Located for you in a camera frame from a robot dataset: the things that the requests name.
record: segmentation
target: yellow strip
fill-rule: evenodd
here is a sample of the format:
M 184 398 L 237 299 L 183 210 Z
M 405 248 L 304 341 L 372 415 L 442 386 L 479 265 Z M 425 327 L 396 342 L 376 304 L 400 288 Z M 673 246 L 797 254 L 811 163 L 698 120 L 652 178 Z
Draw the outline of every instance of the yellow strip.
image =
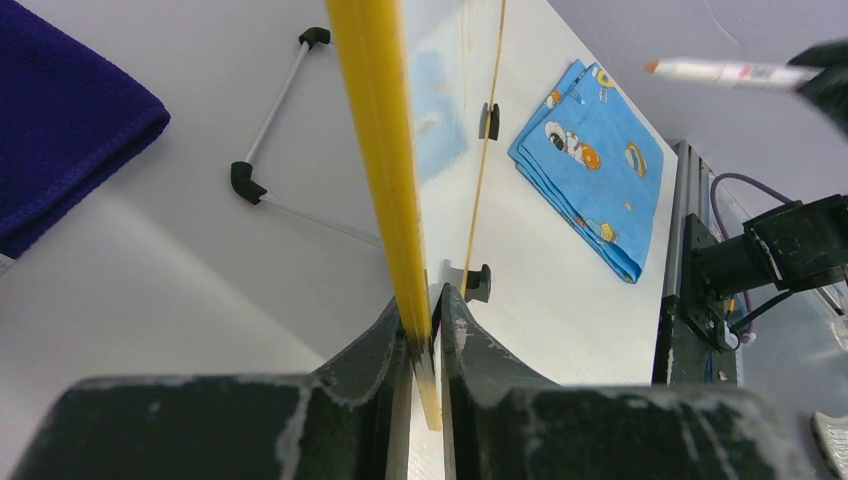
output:
M 503 28 L 506 20 L 506 0 L 501 0 L 501 24 L 498 31 L 498 52 L 495 57 L 495 73 L 492 76 L 492 93 L 489 95 L 489 108 L 495 104 L 495 87 L 498 84 L 498 70 L 501 64 L 501 48 L 503 47 Z M 486 153 L 489 149 L 489 128 L 492 117 L 486 120 L 486 135 L 483 137 L 483 158 L 480 161 L 480 174 L 477 178 L 477 193 L 474 196 L 474 213 L 471 215 L 471 233 L 468 236 L 468 252 L 465 255 L 465 274 L 462 275 L 462 288 L 460 291 L 465 296 L 467 287 L 468 270 L 471 268 L 471 252 L 474 250 L 474 234 L 477 232 L 477 210 L 480 207 L 480 194 L 483 191 L 483 171 L 486 168 Z
M 427 425 L 440 430 L 400 2 L 326 3 Z

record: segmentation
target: white towel tag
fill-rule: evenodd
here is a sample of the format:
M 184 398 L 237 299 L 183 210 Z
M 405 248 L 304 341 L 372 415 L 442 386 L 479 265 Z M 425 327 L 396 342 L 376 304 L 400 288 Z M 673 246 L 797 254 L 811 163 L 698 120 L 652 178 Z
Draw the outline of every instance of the white towel tag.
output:
M 4 273 L 6 273 L 6 270 L 12 268 L 12 265 L 14 263 L 15 261 L 13 259 L 0 253 L 0 277 L 2 277 Z

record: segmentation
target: table surface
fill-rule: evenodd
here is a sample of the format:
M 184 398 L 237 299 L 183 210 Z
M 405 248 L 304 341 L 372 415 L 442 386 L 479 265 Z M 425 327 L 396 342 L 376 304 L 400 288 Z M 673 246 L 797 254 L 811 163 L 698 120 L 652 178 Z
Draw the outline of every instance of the table surface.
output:
M 70 12 L 59 0 L 22 3 L 146 85 L 173 121 L 0 279 L 0 476 L 80 378 L 309 371 L 374 321 L 391 297 L 382 251 L 252 208 L 227 184 L 296 36 L 327 25 L 321 2 L 80 0 Z M 500 140 L 473 252 L 473 265 L 492 266 L 494 288 L 472 311 L 555 381 L 647 383 L 676 157 L 662 143 L 651 250 L 627 285 L 506 155 L 568 65 L 594 57 L 544 0 L 508 2 L 506 18 Z M 257 175 L 291 203 L 376 233 L 337 61 L 332 48 L 307 57 Z M 440 478 L 441 434 L 413 411 L 410 478 Z

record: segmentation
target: white marker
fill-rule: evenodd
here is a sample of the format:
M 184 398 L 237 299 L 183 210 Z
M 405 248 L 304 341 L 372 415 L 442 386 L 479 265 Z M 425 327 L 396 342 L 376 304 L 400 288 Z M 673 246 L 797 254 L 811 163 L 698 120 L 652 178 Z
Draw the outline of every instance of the white marker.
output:
M 688 80 L 729 88 L 781 91 L 794 90 L 809 82 L 821 73 L 822 69 L 672 58 L 645 65 L 645 72 L 672 80 Z

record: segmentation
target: purple cloth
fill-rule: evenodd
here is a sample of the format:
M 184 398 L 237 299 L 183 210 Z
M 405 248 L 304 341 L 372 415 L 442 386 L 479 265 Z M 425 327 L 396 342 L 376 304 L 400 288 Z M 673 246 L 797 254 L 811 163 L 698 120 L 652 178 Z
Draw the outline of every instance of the purple cloth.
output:
M 118 67 L 0 0 L 0 253 L 18 258 L 170 118 Z

